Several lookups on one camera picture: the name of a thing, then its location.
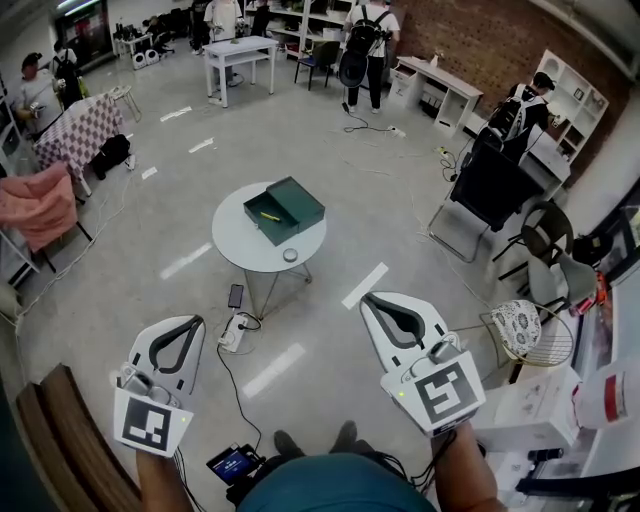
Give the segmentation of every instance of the open box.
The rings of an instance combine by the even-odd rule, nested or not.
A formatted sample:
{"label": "open box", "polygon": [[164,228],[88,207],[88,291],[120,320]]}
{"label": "open box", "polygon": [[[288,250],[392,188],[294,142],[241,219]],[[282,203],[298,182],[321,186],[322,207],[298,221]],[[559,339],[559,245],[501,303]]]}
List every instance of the open box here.
{"label": "open box", "polygon": [[[324,206],[291,177],[249,199],[244,210],[276,246],[324,219]],[[280,220],[265,218],[262,213]]]}

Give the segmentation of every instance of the table with checkered tablecloth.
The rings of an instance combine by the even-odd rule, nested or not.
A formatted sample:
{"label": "table with checkered tablecloth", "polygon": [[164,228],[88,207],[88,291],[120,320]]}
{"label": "table with checkered tablecloth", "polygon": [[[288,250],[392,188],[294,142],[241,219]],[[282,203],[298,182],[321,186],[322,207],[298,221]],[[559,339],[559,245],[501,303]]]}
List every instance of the table with checkered tablecloth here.
{"label": "table with checkered tablecloth", "polygon": [[68,164],[71,174],[91,195],[83,173],[100,147],[120,133],[122,114],[108,94],[77,101],[40,137],[34,149],[41,169],[57,161]]}

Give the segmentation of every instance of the teal shirt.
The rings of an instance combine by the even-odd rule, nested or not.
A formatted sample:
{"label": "teal shirt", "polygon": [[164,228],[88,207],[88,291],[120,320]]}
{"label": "teal shirt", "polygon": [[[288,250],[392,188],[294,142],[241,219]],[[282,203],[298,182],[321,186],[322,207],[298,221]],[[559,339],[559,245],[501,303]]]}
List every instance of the teal shirt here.
{"label": "teal shirt", "polygon": [[302,457],[262,480],[238,512],[435,512],[407,482],[360,455]]}

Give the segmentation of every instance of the brown wooden plank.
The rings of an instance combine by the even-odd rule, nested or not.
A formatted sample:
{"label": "brown wooden plank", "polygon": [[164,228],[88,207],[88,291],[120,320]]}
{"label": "brown wooden plank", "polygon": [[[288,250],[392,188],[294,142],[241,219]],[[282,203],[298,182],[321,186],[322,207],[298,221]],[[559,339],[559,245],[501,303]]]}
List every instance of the brown wooden plank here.
{"label": "brown wooden plank", "polygon": [[100,507],[109,512],[142,510],[139,489],[100,434],[71,370],[58,365],[42,381],[42,390],[63,450],[86,478]]}
{"label": "brown wooden plank", "polygon": [[69,512],[99,512],[83,483],[67,464],[41,406],[41,398],[39,386],[29,383],[16,400],[33,451]]}

